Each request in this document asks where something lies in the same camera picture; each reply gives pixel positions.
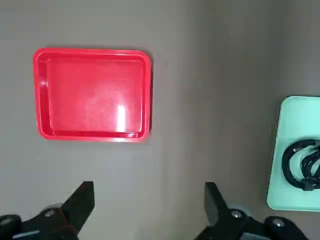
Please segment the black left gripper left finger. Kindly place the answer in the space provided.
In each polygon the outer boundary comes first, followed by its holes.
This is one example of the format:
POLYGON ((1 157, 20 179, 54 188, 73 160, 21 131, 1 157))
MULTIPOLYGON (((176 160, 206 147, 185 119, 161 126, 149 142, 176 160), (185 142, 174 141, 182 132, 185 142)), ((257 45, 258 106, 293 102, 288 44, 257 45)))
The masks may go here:
POLYGON ((95 207, 94 183, 84 181, 62 205, 52 205, 22 221, 17 214, 0 216, 2 240, 77 240, 95 207))

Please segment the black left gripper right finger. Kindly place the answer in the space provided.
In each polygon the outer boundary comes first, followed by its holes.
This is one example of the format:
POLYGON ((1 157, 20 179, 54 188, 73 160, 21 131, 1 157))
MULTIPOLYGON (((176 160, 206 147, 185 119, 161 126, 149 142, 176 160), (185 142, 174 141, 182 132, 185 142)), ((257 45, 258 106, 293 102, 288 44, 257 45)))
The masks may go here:
POLYGON ((243 210, 229 208, 214 182, 204 187, 204 210, 209 225, 197 240, 306 240, 306 235, 291 220, 269 216, 255 220, 243 210))

